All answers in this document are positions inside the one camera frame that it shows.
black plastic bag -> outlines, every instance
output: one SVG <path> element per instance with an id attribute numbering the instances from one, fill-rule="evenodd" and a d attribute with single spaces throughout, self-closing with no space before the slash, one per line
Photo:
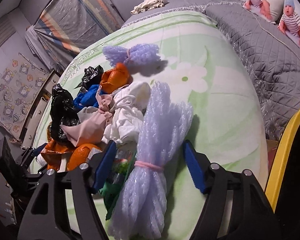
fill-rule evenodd
<path id="1" fill-rule="evenodd" d="M 73 98 L 68 90 L 56 84 L 52 87 L 52 102 L 50 115 L 52 118 L 50 135 L 60 145 L 72 146 L 64 131 L 60 128 L 61 124 L 75 126 L 80 124 L 77 110 L 73 105 Z"/>
<path id="2" fill-rule="evenodd" d="M 102 74 L 103 68 L 100 65 L 98 65 L 96 68 L 86 68 L 84 70 L 84 76 L 82 77 L 81 82 L 75 88 L 84 87 L 86 90 L 89 90 L 92 85 L 99 85 Z"/>

cartoon print fabric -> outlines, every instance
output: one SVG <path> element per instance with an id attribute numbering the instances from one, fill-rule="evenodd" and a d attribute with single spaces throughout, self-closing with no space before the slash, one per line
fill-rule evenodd
<path id="1" fill-rule="evenodd" d="M 22 54 L 6 66 L 0 76 L 0 125 L 16 139 L 48 74 Z"/>

blue gripper pad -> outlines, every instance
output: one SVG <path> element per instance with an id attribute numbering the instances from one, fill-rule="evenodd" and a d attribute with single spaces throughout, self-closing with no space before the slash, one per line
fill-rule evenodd
<path id="1" fill-rule="evenodd" d="M 201 193 L 205 190 L 205 182 L 204 182 L 204 172 L 202 171 L 195 154 L 197 152 L 194 150 L 190 141 L 185 141 L 183 143 L 183 157 L 186 161 L 188 169 L 190 171 L 194 186 L 200 190 Z"/>
<path id="2" fill-rule="evenodd" d="M 115 145 L 115 142 L 112 141 L 110 145 L 108 145 L 106 153 L 103 156 L 98 168 L 96 169 L 93 183 L 93 189 L 95 192 L 98 192 L 98 190 L 104 186 L 106 178 L 108 177 L 108 174 L 111 170 L 116 153 L 117 147 Z"/>

baby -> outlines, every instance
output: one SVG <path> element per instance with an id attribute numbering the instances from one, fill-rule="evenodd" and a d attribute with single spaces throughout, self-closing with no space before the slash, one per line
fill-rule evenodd
<path id="1" fill-rule="evenodd" d="M 292 35 L 300 37 L 300 16 L 294 10 L 294 1 L 284 0 L 283 14 L 278 28 L 284 34 L 288 30 Z"/>
<path id="2" fill-rule="evenodd" d="M 244 4 L 247 10 L 251 9 L 250 5 L 260 7 L 260 13 L 263 14 L 268 20 L 272 21 L 270 14 L 270 3 L 267 0 L 247 0 Z"/>

yellow curved edge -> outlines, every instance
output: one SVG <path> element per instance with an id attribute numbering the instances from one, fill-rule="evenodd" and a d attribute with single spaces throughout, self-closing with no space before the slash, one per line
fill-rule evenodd
<path id="1" fill-rule="evenodd" d="M 286 169 L 291 146 L 299 126 L 300 110 L 292 116 L 283 132 L 266 186 L 266 196 L 273 211 L 275 211 L 277 206 L 284 171 Z"/>

